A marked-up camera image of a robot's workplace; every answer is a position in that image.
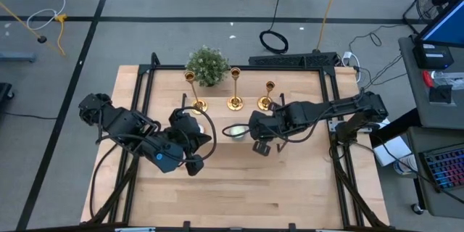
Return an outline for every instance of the red object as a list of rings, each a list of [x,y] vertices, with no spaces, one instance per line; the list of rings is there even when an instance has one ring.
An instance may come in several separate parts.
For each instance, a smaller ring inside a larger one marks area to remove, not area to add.
[[[434,80],[432,80],[432,77],[430,76],[428,71],[422,71],[422,79],[427,87],[429,88],[434,87]]]

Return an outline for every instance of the blue screen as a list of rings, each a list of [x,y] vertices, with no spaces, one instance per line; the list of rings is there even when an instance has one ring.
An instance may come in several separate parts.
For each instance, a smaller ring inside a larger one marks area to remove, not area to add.
[[[423,40],[464,44],[464,1],[457,4],[441,22],[430,29],[424,35]]]

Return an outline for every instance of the colorful keyboard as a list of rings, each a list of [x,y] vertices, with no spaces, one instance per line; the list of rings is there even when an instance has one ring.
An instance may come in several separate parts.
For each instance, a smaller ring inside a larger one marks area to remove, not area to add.
[[[429,178],[443,190],[464,187],[464,145],[420,153]]]

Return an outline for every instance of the computer monitor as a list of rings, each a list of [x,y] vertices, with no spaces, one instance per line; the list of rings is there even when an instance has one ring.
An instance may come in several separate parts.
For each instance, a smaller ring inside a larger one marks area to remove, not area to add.
[[[443,12],[420,32],[416,42],[464,47],[464,0],[452,0]]]

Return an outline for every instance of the keyboard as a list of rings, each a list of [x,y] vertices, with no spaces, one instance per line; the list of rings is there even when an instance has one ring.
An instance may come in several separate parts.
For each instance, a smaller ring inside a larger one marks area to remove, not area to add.
[[[284,54],[248,58],[249,65],[322,67],[335,66],[338,61],[336,52],[314,54]]]
[[[429,178],[439,188],[464,187],[464,144],[423,152],[419,157]]]

